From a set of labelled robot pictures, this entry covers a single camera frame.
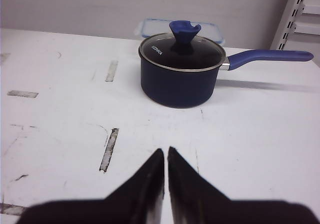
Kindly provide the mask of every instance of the scratch mark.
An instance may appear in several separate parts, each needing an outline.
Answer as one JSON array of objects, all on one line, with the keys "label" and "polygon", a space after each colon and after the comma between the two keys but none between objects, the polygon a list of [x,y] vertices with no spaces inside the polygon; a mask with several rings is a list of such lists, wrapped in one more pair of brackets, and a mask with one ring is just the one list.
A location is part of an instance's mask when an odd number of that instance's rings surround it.
[{"label": "scratch mark", "polygon": [[105,142],[104,142],[104,147],[105,147],[107,145],[107,142],[108,142],[108,131],[105,129],[104,126],[102,126],[100,124],[97,124],[97,126],[102,127],[106,132],[106,138],[105,138]]},{"label": "scratch mark", "polygon": [[116,74],[117,66],[118,66],[118,61],[112,60],[108,69],[108,74],[105,79],[106,82],[113,82]]},{"label": "scratch mark", "polygon": [[17,206],[13,204],[1,203],[1,213],[12,215],[12,216],[21,216],[21,214],[26,210],[26,207]]},{"label": "scratch mark", "polygon": [[114,151],[114,147],[116,144],[118,133],[119,133],[119,128],[112,129],[112,132],[110,134],[109,140],[108,140],[106,148],[105,148],[105,152],[103,154],[103,158],[101,161],[99,171],[103,171],[104,173],[107,171],[107,168],[110,164],[112,153]]},{"label": "scratch mark", "polygon": [[24,98],[36,98],[39,93],[33,92],[25,92],[25,91],[18,91],[18,90],[11,90],[7,93],[8,96],[18,96]]},{"label": "scratch mark", "polygon": [[18,140],[18,138],[14,139],[14,140],[10,143],[9,147],[7,148],[7,150],[5,150],[5,152],[4,152],[4,154],[3,154],[4,156],[8,153],[9,149],[11,148],[11,146],[12,146],[17,140]]},{"label": "scratch mark", "polygon": [[24,129],[24,126],[23,125],[18,125],[18,124],[10,124],[11,126],[15,126],[15,127],[20,127],[21,128],[21,130],[23,130]]},{"label": "scratch mark", "polygon": [[18,180],[20,180],[21,178],[25,178],[25,177],[27,177],[27,176],[29,176],[29,174],[23,174],[23,175],[21,175],[20,177],[16,178],[15,181],[18,181]]},{"label": "scratch mark", "polygon": [[202,111],[202,109],[200,109],[200,110],[201,110],[201,116],[202,116],[202,120],[203,120],[203,119],[205,119],[204,118],[204,112]]},{"label": "scratch mark", "polygon": [[95,76],[96,76],[96,70],[94,71],[94,73],[93,73],[93,76],[92,76],[92,78],[91,78],[91,81],[93,81],[93,79],[95,78]]},{"label": "scratch mark", "polygon": [[197,149],[195,149],[195,158],[196,158],[196,169],[199,173],[199,163],[198,163],[198,153],[197,153]]},{"label": "scratch mark", "polygon": [[106,134],[108,135],[108,131],[106,130],[106,128],[104,126],[102,126],[100,124],[97,124],[97,126],[102,127],[105,130]]}]

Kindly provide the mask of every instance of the white wall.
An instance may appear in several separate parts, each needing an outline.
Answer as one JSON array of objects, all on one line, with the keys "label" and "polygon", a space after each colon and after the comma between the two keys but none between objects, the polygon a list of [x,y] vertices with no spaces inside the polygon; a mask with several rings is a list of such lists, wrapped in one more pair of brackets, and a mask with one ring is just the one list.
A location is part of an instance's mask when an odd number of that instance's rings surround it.
[{"label": "white wall", "polygon": [[269,48],[287,0],[1,0],[7,28],[136,38],[146,17],[216,23],[226,46]]}]

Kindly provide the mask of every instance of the white table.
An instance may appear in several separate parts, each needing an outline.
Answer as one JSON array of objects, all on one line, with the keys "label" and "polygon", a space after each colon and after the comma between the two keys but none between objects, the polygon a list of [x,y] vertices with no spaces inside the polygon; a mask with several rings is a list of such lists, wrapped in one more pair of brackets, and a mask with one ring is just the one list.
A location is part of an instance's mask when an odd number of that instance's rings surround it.
[{"label": "white table", "polygon": [[[312,61],[256,61],[220,71],[209,101],[173,109],[141,90],[137,40],[1,32],[5,203],[104,198],[156,148],[167,155],[174,146],[229,198],[298,202],[320,219],[320,69]],[[242,50],[226,48],[228,55]],[[112,60],[114,81],[105,82]],[[11,90],[39,94],[8,96]],[[112,128],[119,134],[102,173]],[[21,175],[28,176],[15,181]],[[171,224],[167,184],[162,223]]]}]

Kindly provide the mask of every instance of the blue handle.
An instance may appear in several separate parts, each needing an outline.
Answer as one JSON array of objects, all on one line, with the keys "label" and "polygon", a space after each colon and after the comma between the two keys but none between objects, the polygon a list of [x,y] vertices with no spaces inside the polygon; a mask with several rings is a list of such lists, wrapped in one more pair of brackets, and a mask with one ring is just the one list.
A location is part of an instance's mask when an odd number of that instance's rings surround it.
[{"label": "blue handle", "polygon": [[306,51],[255,49],[231,55],[228,59],[229,70],[234,70],[255,60],[309,61],[313,57],[312,53]]},{"label": "blue handle", "polygon": [[201,30],[200,24],[195,27],[187,20],[176,20],[169,23],[169,27],[178,43],[188,44]]}]

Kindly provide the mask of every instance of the saucepan handle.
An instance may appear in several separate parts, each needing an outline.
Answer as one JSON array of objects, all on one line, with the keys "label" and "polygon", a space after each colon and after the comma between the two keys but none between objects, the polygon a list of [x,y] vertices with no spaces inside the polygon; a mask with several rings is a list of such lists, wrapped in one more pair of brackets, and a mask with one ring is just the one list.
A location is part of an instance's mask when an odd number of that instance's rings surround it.
[{"label": "saucepan handle", "polygon": [[224,64],[222,69],[234,70],[255,60],[309,61],[313,57],[312,53],[306,51],[254,49],[229,56],[229,64]]}]

